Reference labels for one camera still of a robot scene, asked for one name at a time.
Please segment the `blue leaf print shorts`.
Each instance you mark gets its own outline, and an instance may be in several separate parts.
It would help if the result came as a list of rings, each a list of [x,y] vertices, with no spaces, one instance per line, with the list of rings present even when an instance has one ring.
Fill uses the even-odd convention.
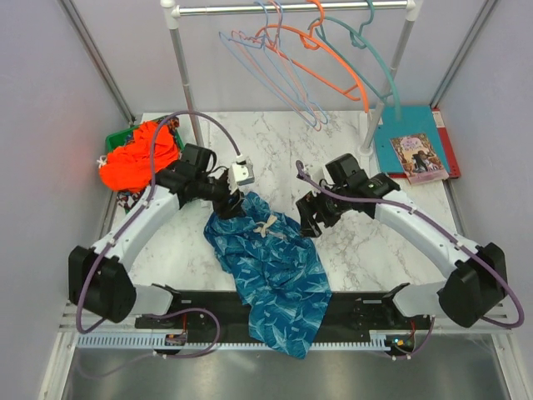
[[[212,214],[204,237],[249,306],[248,333],[269,348],[303,359],[326,315],[332,291],[315,244],[301,226],[249,192],[243,216]]]

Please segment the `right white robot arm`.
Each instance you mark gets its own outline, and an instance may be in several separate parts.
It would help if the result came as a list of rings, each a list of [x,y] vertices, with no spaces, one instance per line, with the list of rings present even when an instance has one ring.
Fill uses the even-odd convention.
[[[442,312],[469,328],[486,320],[486,314],[506,297],[503,250],[493,242],[481,246],[442,227],[384,173],[368,177],[349,153],[326,165],[331,186],[315,182],[302,161],[296,161],[296,169],[298,178],[314,188],[296,202],[302,236],[318,238],[344,213],[364,213],[400,234],[440,271],[440,282],[405,283],[387,294],[390,302],[381,307],[387,326],[400,328],[411,317]]]

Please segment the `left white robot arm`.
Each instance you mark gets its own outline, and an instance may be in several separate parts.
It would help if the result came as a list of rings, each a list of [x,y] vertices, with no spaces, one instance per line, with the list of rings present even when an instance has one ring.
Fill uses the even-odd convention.
[[[155,185],[147,187],[117,227],[91,247],[77,246],[70,252],[68,299],[78,311],[112,323],[138,314],[153,314],[165,328],[180,323],[183,309],[172,301],[173,289],[135,285],[128,272],[152,236],[188,203],[209,201],[220,219],[243,215],[239,188],[254,182],[252,163],[239,155],[220,177],[213,177],[208,167],[216,159],[213,151],[187,144],[176,161],[156,173]]]

